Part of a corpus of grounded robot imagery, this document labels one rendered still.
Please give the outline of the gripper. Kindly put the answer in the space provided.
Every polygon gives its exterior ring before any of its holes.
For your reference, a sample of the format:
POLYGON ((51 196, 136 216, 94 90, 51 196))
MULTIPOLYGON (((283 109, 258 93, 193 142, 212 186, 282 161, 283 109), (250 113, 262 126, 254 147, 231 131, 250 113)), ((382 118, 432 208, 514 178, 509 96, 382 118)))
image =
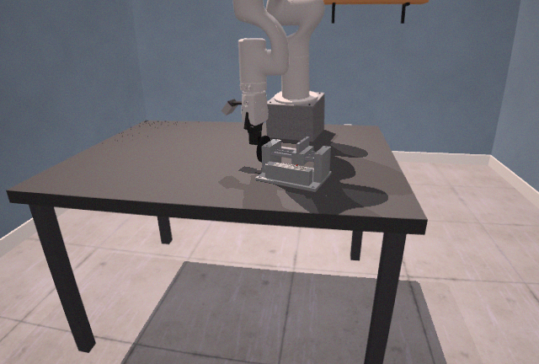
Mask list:
POLYGON ((258 137, 262 136, 262 125, 268 120, 266 92, 265 90, 260 93, 245 93, 242 91, 242 94, 242 121, 245 121, 244 129, 248 130, 249 144, 258 145, 258 137))

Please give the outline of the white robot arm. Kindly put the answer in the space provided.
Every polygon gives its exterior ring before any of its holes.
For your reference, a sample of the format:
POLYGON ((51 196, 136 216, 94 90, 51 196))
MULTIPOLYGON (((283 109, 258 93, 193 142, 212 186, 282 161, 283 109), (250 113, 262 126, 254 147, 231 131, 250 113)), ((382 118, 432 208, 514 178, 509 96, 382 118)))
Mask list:
POLYGON ((238 41, 240 89, 263 92, 267 75, 281 75, 282 92, 275 95, 276 102, 315 101, 318 95, 311 91, 309 95, 309 41, 324 16, 323 0, 268 0, 266 9, 263 0, 233 0, 233 8, 239 21, 261 28, 271 44, 267 50, 265 39, 238 41), (281 25, 299 25, 299 29, 286 38, 281 25))

